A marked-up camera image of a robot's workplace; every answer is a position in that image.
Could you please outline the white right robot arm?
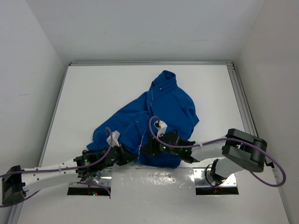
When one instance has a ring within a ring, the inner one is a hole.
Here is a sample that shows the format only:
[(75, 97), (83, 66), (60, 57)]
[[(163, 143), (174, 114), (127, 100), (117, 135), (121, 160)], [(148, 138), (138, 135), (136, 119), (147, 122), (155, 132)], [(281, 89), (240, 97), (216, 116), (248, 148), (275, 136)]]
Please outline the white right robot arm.
[(203, 143), (184, 140), (177, 131), (151, 135), (141, 152), (153, 157), (174, 155), (187, 163), (213, 159), (207, 167), (206, 180), (212, 186), (219, 186), (231, 174), (242, 170), (263, 172), (266, 148), (267, 142), (263, 139), (229, 129), (224, 137)]

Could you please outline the blue zip-up jacket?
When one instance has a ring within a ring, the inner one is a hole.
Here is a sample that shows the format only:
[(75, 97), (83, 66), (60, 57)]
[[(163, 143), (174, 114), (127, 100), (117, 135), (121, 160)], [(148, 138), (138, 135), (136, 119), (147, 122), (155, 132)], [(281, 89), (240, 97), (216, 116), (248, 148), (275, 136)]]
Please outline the blue zip-up jacket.
[(184, 140), (191, 137), (199, 122), (193, 100), (178, 87), (176, 75), (171, 71), (162, 71), (152, 81), (148, 91), (119, 109), (97, 127), (92, 142), (86, 147), (90, 151), (107, 147), (105, 128), (108, 127), (111, 131), (120, 133), (119, 143), (139, 156), (136, 162), (153, 167), (176, 168), (181, 163), (177, 155), (163, 152), (160, 155), (149, 156), (139, 151), (139, 148), (150, 140), (149, 129), (152, 128), (154, 133), (157, 132), (154, 126), (149, 125), (149, 120), (153, 116), (158, 116), (167, 124), (167, 132), (176, 129)]

